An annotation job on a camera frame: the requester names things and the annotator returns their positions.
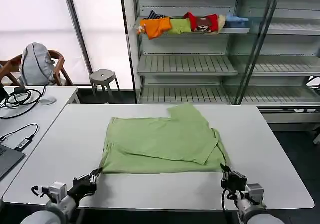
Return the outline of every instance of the computer mouse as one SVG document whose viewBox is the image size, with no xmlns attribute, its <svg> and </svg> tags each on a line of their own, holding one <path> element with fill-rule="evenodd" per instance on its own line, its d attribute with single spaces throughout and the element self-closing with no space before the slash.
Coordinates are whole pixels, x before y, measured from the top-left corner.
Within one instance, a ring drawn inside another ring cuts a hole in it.
<svg viewBox="0 0 320 224">
<path fill-rule="evenodd" d="M 53 96 L 48 96 L 39 100 L 39 103 L 42 105 L 50 105 L 57 101 L 57 99 Z"/>
</svg>

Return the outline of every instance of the white desk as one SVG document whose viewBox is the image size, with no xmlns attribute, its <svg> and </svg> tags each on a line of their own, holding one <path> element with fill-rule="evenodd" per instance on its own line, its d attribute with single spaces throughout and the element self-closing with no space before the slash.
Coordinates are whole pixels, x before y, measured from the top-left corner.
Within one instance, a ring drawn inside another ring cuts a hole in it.
<svg viewBox="0 0 320 224">
<path fill-rule="evenodd" d="M 28 87 L 37 89 L 40 92 L 43 91 L 43 87 Z M 4 88 L 8 93 L 14 91 L 14 87 L 5 87 Z M 30 154 L 34 151 L 39 141 L 45 135 L 49 127 L 55 121 L 60 112 L 64 109 L 64 107 L 77 99 L 77 91 L 78 88 L 74 86 L 48 86 L 46 93 L 44 94 L 44 98 L 46 97 L 55 97 L 57 101 L 51 105 L 43 106 L 41 104 L 37 104 L 34 109 L 26 114 L 23 114 L 20 117 L 12 118 L 12 119 L 0 119 L 0 136 L 5 135 L 9 132 L 15 131 L 27 124 L 37 123 L 39 125 L 39 131 L 33 138 L 33 141 L 23 150 L 26 156 L 19 162 L 3 179 L 0 180 L 0 205 L 1 205 L 1 197 L 16 177 L 20 169 L 23 167 Z M 0 110 L 0 115 L 4 115 L 7 111 Z M 8 116 L 13 116 L 14 114 L 21 113 L 20 108 L 11 109 L 9 111 Z M 18 133 L 15 133 L 8 137 L 2 145 L 8 146 L 10 148 L 15 148 L 24 138 L 30 136 L 35 130 L 34 126 L 25 128 Z"/>
<path fill-rule="evenodd" d="M 4 202 L 45 204 L 31 192 L 97 168 L 111 117 L 166 117 L 171 105 L 70 104 L 59 115 L 3 197 Z M 219 130 L 233 167 L 265 188 L 269 209 L 311 208 L 309 192 L 256 107 L 196 105 Z M 221 210 L 222 173 L 108 174 L 84 208 Z M 226 201 L 228 209 L 235 209 Z"/>
</svg>

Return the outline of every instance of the shelf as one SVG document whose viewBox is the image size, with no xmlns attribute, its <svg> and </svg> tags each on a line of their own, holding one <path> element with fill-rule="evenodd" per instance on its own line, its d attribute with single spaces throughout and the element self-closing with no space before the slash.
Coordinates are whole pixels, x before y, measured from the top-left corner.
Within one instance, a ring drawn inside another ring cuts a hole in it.
<svg viewBox="0 0 320 224">
<path fill-rule="evenodd" d="M 320 22 L 310 19 L 275 18 L 268 34 L 320 35 Z"/>
<path fill-rule="evenodd" d="M 229 98 L 220 86 L 171 87 L 146 86 L 140 104 L 219 103 L 229 104 Z"/>
<path fill-rule="evenodd" d="M 140 21 L 146 17 L 138 17 L 135 22 L 135 28 L 138 29 Z M 224 28 L 221 30 L 220 34 L 247 34 L 250 31 L 249 22 L 243 23 L 225 23 Z M 210 33 L 202 33 L 202 32 L 191 32 L 191 33 L 183 33 L 183 34 L 193 34 L 193 33 L 200 33 L 203 35 L 210 35 Z"/>
<path fill-rule="evenodd" d="M 234 76 L 238 72 L 226 56 L 142 55 L 138 75 Z"/>
<path fill-rule="evenodd" d="M 245 67 L 248 59 L 235 56 L 234 61 Z M 320 61 L 318 57 L 303 56 L 260 56 L 253 76 L 318 76 Z"/>
<path fill-rule="evenodd" d="M 230 89 L 233 95 L 237 88 Z M 320 96 L 304 86 L 249 86 L 242 104 L 257 106 L 320 105 Z"/>
</svg>

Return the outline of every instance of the floor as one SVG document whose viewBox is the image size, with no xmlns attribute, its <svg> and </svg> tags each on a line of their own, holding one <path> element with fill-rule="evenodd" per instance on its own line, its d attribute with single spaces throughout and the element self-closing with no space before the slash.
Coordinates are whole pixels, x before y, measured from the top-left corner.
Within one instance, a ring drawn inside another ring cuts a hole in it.
<svg viewBox="0 0 320 224">
<path fill-rule="evenodd" d="M 114 94 L 116 103 L 134 103 L 134 96 L 130 92 Z M 110 102 L 108 96 L 98 92 L 92 97 L 90 90 L 81 91 L 80 99 L 83 103 Z M 320 146 L 313 145 L 313 136 L 308 132 L 275 132 L 283 149 L 298 171 L 307 189 L 315 201 L 315 207 L 307 210 L 276 210 L 271 213 L 286 224 L 318 224 L 320 219 Z M 6 205 L 0 212 L 1 224 L 19 224 L 26 216 L 36 211 L 37 207 Z M 82 224 L 102 223 L 150 223 L 157 220 L 159 223 L 194 224 L 196 222 L 226 224 L 222 212 L 147 212 L 147 211 L 105 211 L 87 210 Z"/>
</svg>

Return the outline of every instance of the gray backpack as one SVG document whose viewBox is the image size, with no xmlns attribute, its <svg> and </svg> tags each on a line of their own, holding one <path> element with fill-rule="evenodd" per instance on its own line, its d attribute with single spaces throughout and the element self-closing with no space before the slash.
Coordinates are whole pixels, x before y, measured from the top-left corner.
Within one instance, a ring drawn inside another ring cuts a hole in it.
<svg viewBox="0 0 320 224">
<path fill-rule="evenodd" d="M 20 69 L 20 82 L 23 85 L 53 85 L 55 62 L 48 49 L 41 43 L 29 44 L 23 51 Z"/>
</svg>

